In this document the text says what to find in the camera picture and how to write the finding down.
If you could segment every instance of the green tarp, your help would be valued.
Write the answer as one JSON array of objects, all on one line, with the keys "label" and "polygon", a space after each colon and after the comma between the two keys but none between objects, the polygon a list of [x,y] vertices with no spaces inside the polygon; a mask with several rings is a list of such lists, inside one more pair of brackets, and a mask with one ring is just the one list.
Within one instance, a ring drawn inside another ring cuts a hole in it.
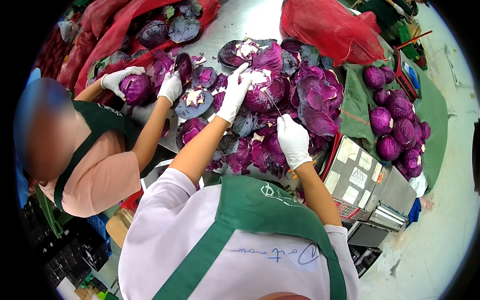
[{"label": "green tarp", "polygon": [[[373,65],[380,67],[389,66],[393,69],[393,54],[385,48],[385,57],[388,61],[378,60]],[[447,142],[448,113],[445,98],[442,96],[433,82],[426,76],[415,63],[409,61],[419,75],[420,98],[414,102],[415,110],[421,121],[427,121],[432,128],[432,134],[425,141],[425,153],[423,154],[423,173],[428,182],[428,190],[431,191],[437,181],[442,166],[445,147]],[[345,95],[341,106],[340,116],[343,119],[340,132],[348,137],[361,138],[362,146],[373,157],[380,160],[376,151],[377,137],[370,128],[368,105],[371,109],[377,105],[373,101],[373,91],[363,83],[362,73],[367,66],[345,63],[347,71],[345,81]],[[399,89],[400,86],[394,81],[384,86],[388,89]]]}]

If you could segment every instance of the pink t-shirt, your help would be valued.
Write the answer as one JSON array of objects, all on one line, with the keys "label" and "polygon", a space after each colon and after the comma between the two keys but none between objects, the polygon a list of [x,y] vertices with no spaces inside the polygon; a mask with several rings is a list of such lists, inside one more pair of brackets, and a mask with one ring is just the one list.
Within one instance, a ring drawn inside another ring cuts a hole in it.
[{"label": "pink t-shirt", "polygon": [[[79,112],[77,117],[77,149],[91,133]],[[140,171],[137,156],[125,151],[125,140],[121,133],[107,131],[73,170],[63,190],[63,210],[73,216],[96,215],[117,202],[138,192]],[[51,201],[57,179],[46,186],[39,184]]]}]

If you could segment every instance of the apron logo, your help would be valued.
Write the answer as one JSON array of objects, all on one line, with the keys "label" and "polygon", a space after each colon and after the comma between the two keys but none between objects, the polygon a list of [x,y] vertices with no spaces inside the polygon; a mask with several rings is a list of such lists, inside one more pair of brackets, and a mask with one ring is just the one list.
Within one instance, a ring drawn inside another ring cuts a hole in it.
[{"label": "apron logo", "polygon": [[116,115],[119,116],[119,117],[123,117],[122,114],[121,114],[118,110],[113,109],[113,108],[111,108],[111,107],[108,107],[108,106],[106,106],[106,105],[100,104],[100,103],[97,103],[97,104],[98,104],[98,106],[99,106],[100,108],[109,110],[109,111],[113,112],[114,114],[116,114]]},{"label": "apron logo", "polygon": [[[303,204],[295,205],[296,203],[299,203],[299,202],[296,201],[296,200],[293,199],[293,198],[282,197],[282,194],[280,193],[280,189],[279,189],[279,188],[276,188],[276,195],[275,195],[275,191],[274,191],[274,189],[272,189],[272,187],[270,186],[270,184],[268,184],[268,182],[265,182],[265,183],[266,183],[266,185],[264,185],[264,186],[262,186],[262,187],[260,188],[260,191],[262,192],[262,194],[263,194],[265,197],[280,200],[283,204],[288,205],[288,206],[306,208]],[[293,203],[293,204],[287,203],[284,199],[293,200],[294,203]]]}]

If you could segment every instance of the gloved hand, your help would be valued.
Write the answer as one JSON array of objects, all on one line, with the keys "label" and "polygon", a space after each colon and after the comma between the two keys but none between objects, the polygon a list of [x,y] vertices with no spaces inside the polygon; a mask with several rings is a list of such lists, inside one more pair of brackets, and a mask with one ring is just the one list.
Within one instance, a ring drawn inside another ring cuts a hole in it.
[{"label": "gloved hand", "polygon": [[393,6],[393,8],[395,8],[395,10],[396,10],[396,12],[397,12],[398,14],[400,14],[400,15],[402,15],[402,16],[405,15],[404,10],[403,10],[400,6],[398,6],[397,4],[395,4],[395,5]]},{"label": "gloved hand", "polygon": [[278,132],[278,143],[287,158],[287,163],[295,171],[304,162],[312,161],[308,154],[310,137],[307,130],[297,124],[289,114],[284,114],[283,119],[276,119],[276,131]]},{"label": "gloved hand", "polygon": [[142,75],[145,73],[144,67],[128,67],[125,70],[116,71],[112,74],[105,74],[100,79],[100,85],[103,89],[109,89],[118,97],[125,101],[125,95],[120,90],[120,83],[125,77],[131,74]]},{"label": "gloved hand", "polygon": [[182,91],[183,87],[181,85],[180,73],[175,71],[172,75],[172,73],[168,72],[165,74],[165,79],[156,97],[166,97],[170,101],[170,107],[172,107],[173,102],[180,97]]},{"label": "gloved hand", "polygon": [[232,125],[235,116],[237,115],[245,95],[247,94],[248,87],[252,84],[252,79],[249,76],[245,76],[239,84],[239,77],[248,68],[248,63],[244,63],[239,66],[232,75],[227,79],[227,90],[225,91],[225,97],[217,116],[228,121]]}]

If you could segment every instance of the pile of cabbage leaves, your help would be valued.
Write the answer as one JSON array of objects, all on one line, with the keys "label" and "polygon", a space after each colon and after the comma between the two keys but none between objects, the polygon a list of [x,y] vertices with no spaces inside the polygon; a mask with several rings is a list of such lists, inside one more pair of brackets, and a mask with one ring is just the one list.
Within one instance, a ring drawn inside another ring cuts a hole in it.
[{"label": "pile of cabbage leaves", "polygon": [[[253,164],[263,173],[281,178],[290,169],[280,149],[276,133],[278,111],[289,114],[302,124],[310,136],[309,153],[315,155],[327,148],[341,123],[340,105],[343,85],[333,72],[333,61],[318,50],[296,39],[281,44],[274,39],[233,40],[218,53],[218,62],[234,71],[247,62],[244,72],[252,84],[232,127],[220,141],[207,170],[228,164],[234,173],[249,174]],[[207,124],[200,117],[210,106],[217,112],[227,87],[227,74],[216,74],[213,68],[197,67],[191,60],[191,75],[182,82],[191,87],[180,97],[175,111],[187,119],[177,130],[177,146],[182,149]],[[168,64],[162,70],[168,70]]]}]

